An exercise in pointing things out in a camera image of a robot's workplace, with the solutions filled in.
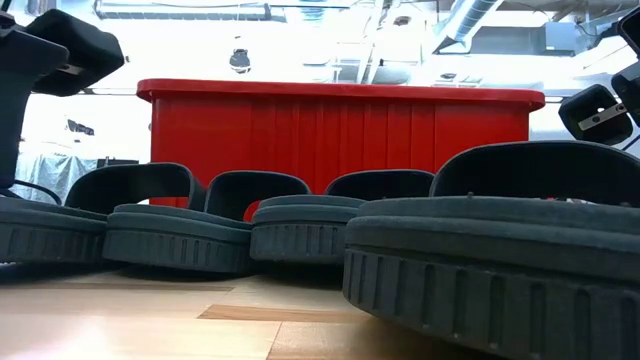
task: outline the red bin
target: red bin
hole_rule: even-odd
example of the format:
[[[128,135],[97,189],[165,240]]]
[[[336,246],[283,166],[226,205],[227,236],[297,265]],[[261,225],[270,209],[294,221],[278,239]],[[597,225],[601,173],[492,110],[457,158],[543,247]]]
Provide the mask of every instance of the red bin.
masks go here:
[[[315,193],[346,173],[435,172],[465,149],[527,140],[529,113],[544,106],[529,90],[169,79],[141,81],[138,96],[153,106],[151,161],[181,163],[203,184],[278,171]]]

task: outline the dark gray rubber pad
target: dark gray rubber pad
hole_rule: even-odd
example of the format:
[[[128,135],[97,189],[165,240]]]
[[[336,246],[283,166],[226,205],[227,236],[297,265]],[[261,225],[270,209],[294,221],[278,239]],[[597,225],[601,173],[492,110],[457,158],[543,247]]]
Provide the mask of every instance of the dark gray rubber pad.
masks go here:
[[[260,203],[253,215],[251,257],[296,263],[344,263],[344,229],[365,202],[293,195]]]
[[[168,216],[149,213],[155,210],[136,210],[109,215],[105,258],[223,273],[249,270],[251,231],[220,225],[216,217],[206,222],[193,220],[192,214]]]
[[[304,221],[258,225],[251,233],[251,257],[342,265],[345,225]]]
[[[638,359],[639,211],[368,203],[347,227],[343,293],[376,316],[511,359]]]
[[[259,208],[279,205],[326,205],[358,208],[366,201],[342,196],[328,195],[288,195],[278,196],[260,202]]]
[[[335,222],[346,224],[358,215],[357,208],[325,205],[283,205],[260,208],[253,214],[255,225],[277,222]]]
[[[0,198],[0,262],[102,261],[106,216]]]
[[[135,213],[135,214],[154,214],[176,217],[181,219],[189,219],[196,221],[203,221],[206,223],[218,224],[226,227],[232,227],[236,229],[251,230],[252,226],[244,221],[236,221],[227,219],[222,216],[216,216],[206,214],[201,211],[180,209],[170,206],[149,206],[149,205],[120,205],[114,210],[114,213]]]

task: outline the ribbed rubber edge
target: ribbed rubber edge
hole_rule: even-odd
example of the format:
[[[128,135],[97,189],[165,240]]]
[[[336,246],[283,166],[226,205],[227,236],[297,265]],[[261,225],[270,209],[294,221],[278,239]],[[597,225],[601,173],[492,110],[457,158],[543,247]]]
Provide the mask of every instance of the ribbed rubber edge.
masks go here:
[[[0,262],[102,262],[104,232],[0,223]]]
[[[247,244],[197,236],[109,229],[102,255],[111,260],[177,269],[244,273],[251,268]]]
[[[640,289],[348,248],[343,294],[426,335],[510,359],[640,359]]]
[[[251,257],[255,260],[310,264],[344,262],[346,224],[260,224],[251,232]]]

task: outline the container rim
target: container rim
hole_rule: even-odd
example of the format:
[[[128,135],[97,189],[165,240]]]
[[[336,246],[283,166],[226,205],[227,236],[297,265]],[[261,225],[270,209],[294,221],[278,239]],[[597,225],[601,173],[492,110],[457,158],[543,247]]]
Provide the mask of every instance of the container rim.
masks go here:
[[[446,102],[498,102],[521,104],[530,112],[545,105],[544,94],[524,89],[478,89],[397,85],[275,83],[186,79],[145,79],[138,83],[137,96],[148,102],[181,94],[246,94],[322,96],[377,99],[440,100]]]

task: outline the wooden floor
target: wooden floor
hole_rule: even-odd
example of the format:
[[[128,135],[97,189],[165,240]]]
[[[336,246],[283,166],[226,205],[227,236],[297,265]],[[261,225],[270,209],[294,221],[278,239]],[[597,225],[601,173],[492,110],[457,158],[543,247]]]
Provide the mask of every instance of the wooden floor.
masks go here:
[[[1,265],[0,359],[495,359],[377,320],[339,287],[325,268]]]

